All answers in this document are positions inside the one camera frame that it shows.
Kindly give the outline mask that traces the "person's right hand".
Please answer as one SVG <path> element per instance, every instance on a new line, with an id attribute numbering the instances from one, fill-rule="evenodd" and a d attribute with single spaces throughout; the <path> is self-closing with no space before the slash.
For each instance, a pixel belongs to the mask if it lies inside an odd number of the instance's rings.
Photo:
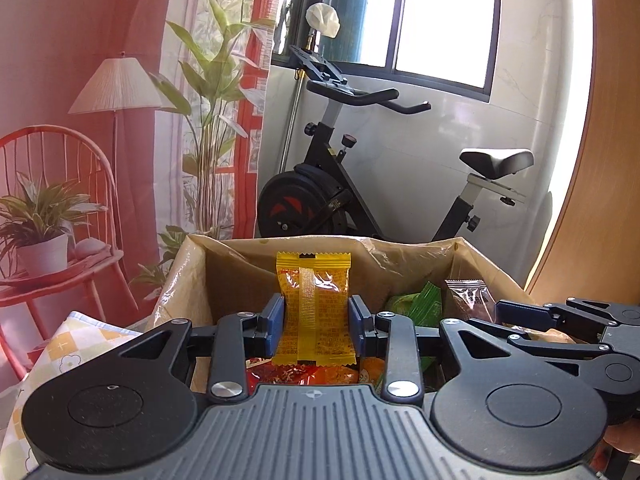
<path id="1" fill-rule="evenodd" d="M 606 467 L 608 456 L 611 454 L 609 448 L 616 448 L 620 452 L 638 456 L 640 454 L 639 419 L 633 418 L 624 424 L 608 427 L 591 461 L 592 468 L 603 470 Z"/>

